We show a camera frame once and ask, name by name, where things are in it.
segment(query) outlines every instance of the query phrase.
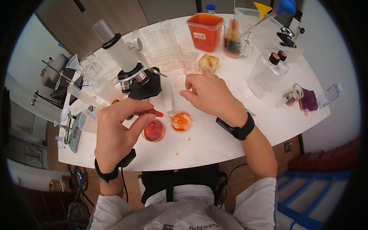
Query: blue rubber bulb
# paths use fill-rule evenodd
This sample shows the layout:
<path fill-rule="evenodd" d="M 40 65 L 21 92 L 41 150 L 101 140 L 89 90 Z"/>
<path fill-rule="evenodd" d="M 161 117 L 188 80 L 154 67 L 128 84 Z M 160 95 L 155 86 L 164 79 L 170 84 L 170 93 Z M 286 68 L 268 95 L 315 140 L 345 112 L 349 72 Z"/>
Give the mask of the blue rubber bulb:
<path fill-rule="evenodd" d="M 288 0 L 288 1 L 291 2 L 294 5 L 294 7 L 297 7 L 297 4 L 295 3 L 295 0 Z"/>
<path fill-rule="evenodd" d="M 294 0 L 281 0 L 278 9 L 276 10 L 277 14 L 281 14 L 285 12 L 288 15 L 295 14 L 295 1 Z"/>

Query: test tube rack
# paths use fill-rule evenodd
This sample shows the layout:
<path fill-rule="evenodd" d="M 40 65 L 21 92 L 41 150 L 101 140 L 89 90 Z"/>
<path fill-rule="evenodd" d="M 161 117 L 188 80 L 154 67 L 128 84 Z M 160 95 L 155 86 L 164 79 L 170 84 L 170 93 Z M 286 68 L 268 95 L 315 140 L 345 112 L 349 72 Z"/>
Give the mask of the test tube rack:
<path fill-rule="evenodd" d="M 138 29 L 133 31 L 134 38 L 143 42 L 143 52 L 150 67 L 158 67 L 161 72 L 184 68 L 179 61 L 181 46 L 176 40 L 171 24 L 162 24 L 157 30 L 144 30 L 143 36 Z"/>

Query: purple cloth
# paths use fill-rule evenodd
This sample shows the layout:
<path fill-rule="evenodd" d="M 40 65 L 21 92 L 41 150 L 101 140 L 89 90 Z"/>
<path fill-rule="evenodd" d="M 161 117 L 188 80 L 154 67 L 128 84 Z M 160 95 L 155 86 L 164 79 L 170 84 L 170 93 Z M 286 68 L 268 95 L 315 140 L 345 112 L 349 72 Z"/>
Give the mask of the purple cloth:
<path fill-rule="evenodd" d="M 303 89 L 304 97 L 299 100 L 299 106 L 302 111 L 315 111 L 318 109 L 316 94 L 313 90 Z"/>

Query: white table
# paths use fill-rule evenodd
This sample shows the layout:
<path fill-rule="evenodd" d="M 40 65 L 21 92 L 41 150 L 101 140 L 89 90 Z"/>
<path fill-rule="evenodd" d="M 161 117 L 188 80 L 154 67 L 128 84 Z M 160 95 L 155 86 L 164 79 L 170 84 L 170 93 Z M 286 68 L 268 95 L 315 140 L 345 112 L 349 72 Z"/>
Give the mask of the white table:
<path fill-rule="evenodd" d="M 226 21 L 232 17 L 230 14 L 218 15 L 222 16 Z M 189 16 L 175 18 L 171 22 L 177 27 L 175 34 L 178 43 L 182 46 L 182 50 L 198 51 L 200 58 L 205 52 L 197 50 L 193 46 L 188 26 L 185 24 L 188 18 Z M 140 31 L 142 33 L 145 29 L 156 30 L 157 28 L 158 25 L 153 24 L 140 29 Z M 100 52 L 102 52 L 102 49 L 96 51 L 95 54 L 99 54 Z M 274 146 L 313 127 L 329 116 L 330 110 L 327 106 L 322 110 L 310 112 L 308 117 L 306 117 L 304 112 L 300 111 L 297 104 L 292 107 L 286 105 L 281 107 L 275 106 L 276 99 L 280 99 L 282 94 L 294 83 L 298 83 L 305 89 L 313 90 L 316 95 L 323 92 L 315 74 L 302 55 L 297 61 L 289 64 L 289 72 L 272 92 L 268 93 L 262 99 L 256 98 L 249 90 L 246 84 L 246 78 L 250 74 L 260 54 L 257 47 L 254 47 L 251 57 L 247 59 L 232 59 L 223 54 L 221 43 L 217 50 L 212 53 L 212 55 L 220 58 L 220 68 L 216 74 L 225 80 L 233 95 L 248 110 L 256 114 L 256 117 L 254 117 L 256 125 L 264 133 L 271 145 Z M 79 74 L 76 73 L 73 80 L 78 77 Z M 244 156 L 240 142 L 215 123 L 216 117 L 194 108 L 191 103 L 179 95 L 179 91 L 185 89 L 185 75 L 174 75 L 169 77 L 169 80 L 173 88 L 175 109 L 187 111 L 195 119 L 194 126 L 185 133 L 178 133 L 170 126 L 166 126 L 165 137 L 155 143 L 148 142 L 140 136 L 134 146 L 137 156 L 125 170 L 153 171 L 181 169 L 218 163 Z M 69 98 L 70 94 L 67 95 L 66 102 L 69 101 Z M 149 99 L 149 102 L 155 105 L 155 109 L 162 112 L 165 111 L 162 94 Z M 81 107 L 80 100 L 73 103 L 73 106 L 78 109 L 87 108 L 86 104 Z M 125 121 L 123 124 L 129 127 L 131 121 Z M 59 149 L 59 161 L 94 168 L 95 147 L 96 135 L 89 132 L 82 132 L 77 153 L 73 153 L 68 146 L 65 149 Z"/>

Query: blue shelf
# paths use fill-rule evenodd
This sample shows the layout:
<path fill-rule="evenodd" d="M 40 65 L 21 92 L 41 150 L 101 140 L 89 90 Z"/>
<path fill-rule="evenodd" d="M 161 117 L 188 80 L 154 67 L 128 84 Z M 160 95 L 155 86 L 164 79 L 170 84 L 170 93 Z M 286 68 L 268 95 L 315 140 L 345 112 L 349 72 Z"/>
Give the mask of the blue shelf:
<path fill-rule="evenodd" d="M 290 225 L 290 230 L 293 229 L 295 224 L 298 224 L 309 230 L 319 230 L 323 227 L 322 222 L 309 218 L 309 215 L 314 211 L 314 209 L 319 205 L 319 203 L 326 196 L 328 191 L 330 190 L 333 183 L 338 179 L 345 179 L 350 177 L 352 170 L 347 171 L 339 171 L 332 173 L 318 173 L 318 172 L 304 172 L 304 171 L 286 171 L 279 175 L 276 179 L 279 180 L 283 176 L 292 176 L 290 180 L 288 180 L 285 184 L 278 187 L 278 191 L 289 186 L 293 183 L 297 178 L 310 178 L 310 180 L 305 183 L 300 189 L 298 189 L 291 197 L 286 199 L 284 202 L 277 204 L 277 210 L 284 214 L 285 216 L 293 219 L 292 224 Z M 317 199 L 306 209 L 304 213 L 298 213 L 295 210 L 288 208 L 287 206 L 292 203 L 295 199 L 297 199 L 302 193 L 306 191 L 306 189 L 317 179 L 330 179 L 328 185 L 321 192 L 321 194 L 317 197 Z"/>

